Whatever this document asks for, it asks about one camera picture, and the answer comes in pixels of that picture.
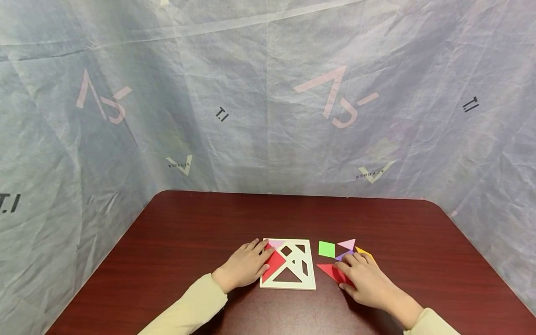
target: tangram puzzle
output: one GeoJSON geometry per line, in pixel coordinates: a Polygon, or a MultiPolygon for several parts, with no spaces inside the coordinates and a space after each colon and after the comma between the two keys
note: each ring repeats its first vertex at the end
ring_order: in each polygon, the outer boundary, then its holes
{"type": "MultiPolygon", "coordinates": [[[[344,255],[354,253],[355,239],[351,239],[351,240],[344,241],[344,242],[339,242],[337,244],[340,245],[341,247],[344,247],[344,248],[348,249],[348,251],[343,252],[342,254],[340,254],[339,256],[336,257],[335,256],[335,244],[334,243],[319,241],[319,243],[318,243],[318,254],[320,256],[330,257],[330,258],[334,258],[336,260],[342,260],[344,255]]],[[[359,247],[355,247],[355,250],[357,252],[359,252],[360,254],[367,254],[370,257],[372,257],[372,259],[374,259],[374,257],[370,253],[364,251],[363,249],[361,249],[359,247]]],[[[333,264],[317,264],[316,266],[318,266],[328,276],[333,278],[333,280],[335,280],[338,284],[340,284],[342,282],[345,282],[345,283],[350,284],[350,285],[353,286],[352,281],[349,280],[348,277],[346,277],[344,275],[344,273],[342,273],[338,268],[334,267],[333,264]]]]}
{"type": "Polygon", "coordinates": [[[266,249],[275,248],[274,253],[266,261],[270,268],[260,279],[260,288],[304,289],[315,291],[315,272],[312,267],[312,254],[309,240],[268,239],[266,249]],[[282,250],[290,249],[285,255],[282,250]],[[275,281],[275,278],[289,269],[301,282],[275,281]]]}

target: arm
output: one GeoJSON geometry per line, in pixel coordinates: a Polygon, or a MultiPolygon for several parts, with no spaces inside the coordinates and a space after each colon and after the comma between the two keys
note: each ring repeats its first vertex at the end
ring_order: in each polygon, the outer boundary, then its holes
{"type": "Polygon", "coordinates": [[[242,245],[224,265],[199,278],[184,295],[138,335],[189,335],[218,313],[227,293],[252,284],[269,268],[264,262],[274,249],[264,250],[268,240],[242,245]]]}
{"type": "Polygon", "coordinates": [[[199,278],[184,295],[145,327],[139,335],[187,335],[207,323],[227,302],[210,274],[199,278]]]}
{"type": "Polygon", "coordinates": [[[459,335],[436,312],[423,309],[415,299],[398,288],[366,254],[346,255],[335,263],[355,285],[340,284],[356,302],[379,308],[397,319],[406,331],[404,335],[459,335]]]}

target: red triangle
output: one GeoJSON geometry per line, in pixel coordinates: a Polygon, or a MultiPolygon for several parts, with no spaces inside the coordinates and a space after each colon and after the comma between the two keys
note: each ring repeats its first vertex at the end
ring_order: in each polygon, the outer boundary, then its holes
{"type": "Polygon", "coordinates": [[[354,286],[354,283],[338,268],[334,267],[333,264],[316,264],[322,271],[324,271],[328,276],[333,278],[338,284],[345,282],[354,286]]]}
{"type": "MultiPolygon", "coordinates": [[[[272,246],[268,243],[266,245],[266,247],[264,248],[264,250],[267,250],[269,248],[271,248],[272,246]]],[[[270,265],[270,268],[268,270],[266,270],[266,272],[263,273],[263,278],[262,278],[262,281],[265,282],[268,280],[268,278],[270,278],[271,275],[273,275],[273,273],[279,269],[280,267],[283,266],[283,264],[285,264],[287,261],[283,258],[283,256],[281,256],[280,253],[278,253],[277,251],[274,251],[272,256],[270,256],[270,258],[268,258],[268,260],[266,262],[264,262],[264,264],[269,264],[270,265]]]]}

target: hand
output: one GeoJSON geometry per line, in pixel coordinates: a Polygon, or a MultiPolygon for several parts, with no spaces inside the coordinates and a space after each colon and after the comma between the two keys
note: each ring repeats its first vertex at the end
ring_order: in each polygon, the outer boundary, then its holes
{"type": "Polygon", "coordinates": [[[408,294],[398,288],[379,269],[376,262],[367,254],[345,255],[343,262],[336,262],[341,270],[355,285],[342,283],[346,291],[357,303],[382,309],[400,321],[405,329],[411,329],[417,322],[423,308],[408,294]]]}
{"type": "Polygon", "coordinates": [[[212,273],[212,279],[227,294],[237,287],[247,286],[259,279],[270,267],[264,262],[272,256],[274,249],[264,250],[268,240],[259,239],[243,244],[229,257],[224,265],[212,273]]]}

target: yellow triangle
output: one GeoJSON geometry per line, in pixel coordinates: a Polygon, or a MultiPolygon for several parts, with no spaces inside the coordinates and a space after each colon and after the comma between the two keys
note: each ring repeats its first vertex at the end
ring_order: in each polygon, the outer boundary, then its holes
{"type": "Polygon", "coordinates": [[[369,253],[369,252],[367,252],[367,251],[364,251],[363,249],[361,249],[361,248],[359,248],[359,247],[355,247],[355,249],[356,249],[360,254],[367,254],[367,255],[370,256],[370,258],[372,258],[373,261],[376,261],[376,260],[374,259],[374,257],[372,256],[371,253],[369,253]]]}

